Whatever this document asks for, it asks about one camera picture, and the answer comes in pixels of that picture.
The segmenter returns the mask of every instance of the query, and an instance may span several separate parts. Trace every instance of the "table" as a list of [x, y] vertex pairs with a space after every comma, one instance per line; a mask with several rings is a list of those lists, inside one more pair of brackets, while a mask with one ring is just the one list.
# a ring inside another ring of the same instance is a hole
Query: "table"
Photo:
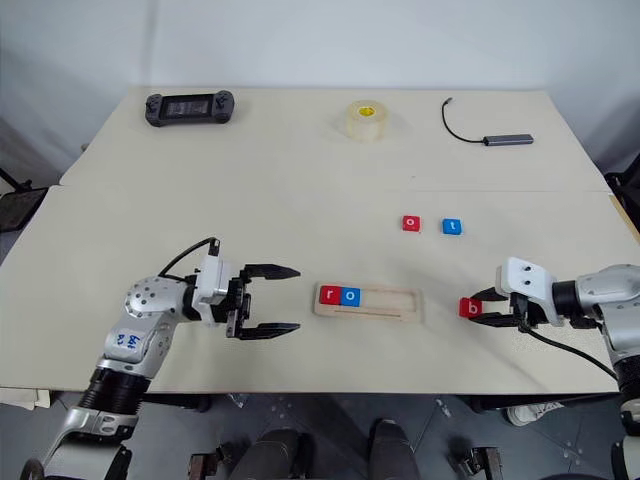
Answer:
[[[450, 92], [234, 90], [229, 124], [163, 129], [144, 122], [147, 93], [123, 100], [0, 268], [0, 385], [84, 389], [127, 287], [216, 235], [238, 267], [273, 262], [302, 272], [251, 285], [251, 322], [302, 327], [240, 342], [181, 325], [151, 391], [616, 389], [577, 357], [457, 316], [458, 299], [490, 286], [511, 255], [559, 279], [640, 262], [606, 184], [544, 93], [455, 92], [465, 114], [451, 108], [450, 122], [461, 132], [536, 138], [500, 148], [448, 136], [436, 120]], [[379, 143], [339, 131], [358, 98], [391, 110]], [[401, 231], [405, 214], [422, 217], [422, 233]], [[443, 236], [443, 217], [461, 218], [465, 234]], [[198, 262], [194, 255], [177, 272]], [[424, 319], [317, 317], [317, 282], [420, 288]], [[607, 359], [597, 332], [541, 333]]]

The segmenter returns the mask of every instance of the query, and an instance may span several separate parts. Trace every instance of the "sticker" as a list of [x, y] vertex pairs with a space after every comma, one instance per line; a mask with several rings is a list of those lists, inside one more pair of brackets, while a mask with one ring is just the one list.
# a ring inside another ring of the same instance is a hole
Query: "sticker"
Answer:
[[143, 332], [136, 332], [135, 330], [129, 330], [123, 328], [119, 330], [116, 335], [116, 345], [119, 348], [124, 348], [131, 353], [137, 353], [142, 347], [144, 340]]

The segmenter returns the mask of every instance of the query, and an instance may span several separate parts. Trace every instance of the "screen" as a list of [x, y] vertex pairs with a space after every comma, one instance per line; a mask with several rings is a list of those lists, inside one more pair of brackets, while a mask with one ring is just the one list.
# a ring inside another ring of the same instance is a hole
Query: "screen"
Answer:
[[192, 100], [186, 102], [171, 101], [167, 104], [167, 118], [203, 117], [209, 113], [209, 100]]

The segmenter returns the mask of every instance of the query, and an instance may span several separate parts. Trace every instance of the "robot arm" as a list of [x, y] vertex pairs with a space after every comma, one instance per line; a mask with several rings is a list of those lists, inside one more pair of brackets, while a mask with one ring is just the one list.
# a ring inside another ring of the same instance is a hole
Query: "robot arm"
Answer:
[[558, 282], [539, 265], [509, 258], [498, 268], [495, 287], [472, 298], [511, 302], [508, 315], [471, 318], [484, 325], [530, 333], [540, 323], [562, 326], [568, 318], [574, 328], [600, 329], [622, 394], [620, 417], [628, 434], [614, 446], [614, 471], [617, 462], [616, 478], [640, 478], [640, 267], [614, 265]]
[[[194, 275], [168, 274], [180, 259], [204, 245], [209, 251]], [[159, 275], [129, 288], [122, 316], [107, 335], [89, 388], [78, 406], [69, 409], [42, 464], [29, 461], [25, 469], [33, 469], [35, 475], [41, 468], [47, 478], [126, 478], [132, 455], [121, 442], [133, 434], [142, 397], [162, 366], [179, 323], [203, 321], [212, 327], [226, 323], [227, 337], [240, 340], [274, 338], [299, 328], [289, 323], [243, 327], [250, 314], [246, 285], [252, 277], [285, 279], [299, 272], [278, 265], [246, 265], [233, 277], [231, 267], [219, 258], [219, 250], [217, 239], [205, 239], [176, 257]]]

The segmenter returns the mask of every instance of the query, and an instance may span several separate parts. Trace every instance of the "tape roll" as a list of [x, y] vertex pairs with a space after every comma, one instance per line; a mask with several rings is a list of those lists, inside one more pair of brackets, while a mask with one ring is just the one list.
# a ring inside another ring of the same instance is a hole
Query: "tape roll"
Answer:
[[358, 142], [373, 142], [384, 135], [387, 108], [373, 100], [358, 100], [347, 108], [347, 134]]

